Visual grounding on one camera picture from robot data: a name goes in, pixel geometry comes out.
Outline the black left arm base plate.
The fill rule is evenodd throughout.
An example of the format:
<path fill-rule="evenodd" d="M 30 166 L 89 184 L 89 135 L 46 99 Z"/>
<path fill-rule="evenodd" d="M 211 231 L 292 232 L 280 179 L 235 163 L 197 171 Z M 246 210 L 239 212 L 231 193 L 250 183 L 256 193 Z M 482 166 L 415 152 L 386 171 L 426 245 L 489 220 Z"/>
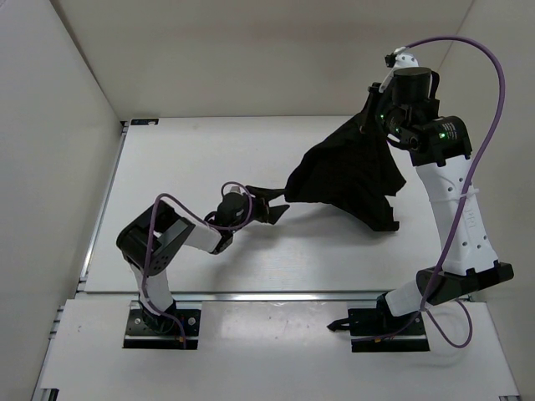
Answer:
<path fill-rule="evenodd" d="M 176 316 L 181 321 L 184 336 L 173 320 L 157 323 L 138 308 L 129 310 L 123 348 L 197 350 L 201 326 L 201 309 L 178 309 Z"/>

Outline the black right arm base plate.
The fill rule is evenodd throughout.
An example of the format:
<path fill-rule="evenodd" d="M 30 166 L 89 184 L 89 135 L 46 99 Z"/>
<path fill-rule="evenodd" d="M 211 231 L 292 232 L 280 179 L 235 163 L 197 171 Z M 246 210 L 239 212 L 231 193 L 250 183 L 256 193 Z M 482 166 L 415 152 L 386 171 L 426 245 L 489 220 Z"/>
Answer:
<path fill-rule="evenodd" d="M 349 307 L 330 332 L 349 332 L 353 353 L 423 353 L 431 350 L 420 314 L 392 317 L 377 307 Z"/>

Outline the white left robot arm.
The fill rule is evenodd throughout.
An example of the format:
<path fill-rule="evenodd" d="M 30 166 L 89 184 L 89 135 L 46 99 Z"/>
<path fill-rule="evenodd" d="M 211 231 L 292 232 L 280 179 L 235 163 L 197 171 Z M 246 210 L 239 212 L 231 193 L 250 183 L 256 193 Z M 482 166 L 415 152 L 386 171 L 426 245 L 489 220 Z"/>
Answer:
<path fill-rule="evenodd" d="M 177 329 L 184 335 L 176 301 L 171 295 L 166 268 L 178 251 L 188 246 L 208 254 L 225 251 L 234 234 L 256 221 L 274 225 L 289 205 L 271 206 L 284 189 L 266 189 L 237 182 L 223 185 L 222 200 L 214 211 L 200 218 L 186 207 L 189 217 L 169 204 L 182 204 L 169 194 L 158 195 L 147 210 L 124 228 L 116 239 L 122 257 L 130 265 L 139 291 L 141 318 L 150 330 L 166 335 Z"/>

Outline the black pleated skirt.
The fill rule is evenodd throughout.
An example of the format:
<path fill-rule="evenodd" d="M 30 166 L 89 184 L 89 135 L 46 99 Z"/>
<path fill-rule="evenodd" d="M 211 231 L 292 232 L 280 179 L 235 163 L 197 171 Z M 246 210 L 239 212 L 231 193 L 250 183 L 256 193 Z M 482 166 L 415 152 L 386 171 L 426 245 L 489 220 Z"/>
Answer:
<path fill-rule="evenodd" d="M 366 128 L 364 113 L 358 113 L 305 153 L 288 177 L 284 198 L 332 205 L 373 231 L 395 232 L 400 223 L 388 198 L 405 183 L 386 140 Z"/>

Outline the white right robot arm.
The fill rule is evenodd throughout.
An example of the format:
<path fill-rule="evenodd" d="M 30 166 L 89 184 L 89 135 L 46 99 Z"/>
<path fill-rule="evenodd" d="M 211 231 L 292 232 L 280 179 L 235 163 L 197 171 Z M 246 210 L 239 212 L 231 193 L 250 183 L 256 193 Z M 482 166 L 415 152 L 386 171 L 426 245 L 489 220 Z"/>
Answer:
<path fill-rule="evenodd" d="M 410 154 L 423 183 L 440 237 L 436 266 L 380 296 L 375 326 L 394 334 L 421 307 L 440 305 L 513 279 L 512 265 L 500 261 L 488 239 L 469 177 L 472 147 L 465 123 L 441 117 L 439 74 L 424 67 L 393 70 L 385 84 L 370 89 L 372 127 Z"/>

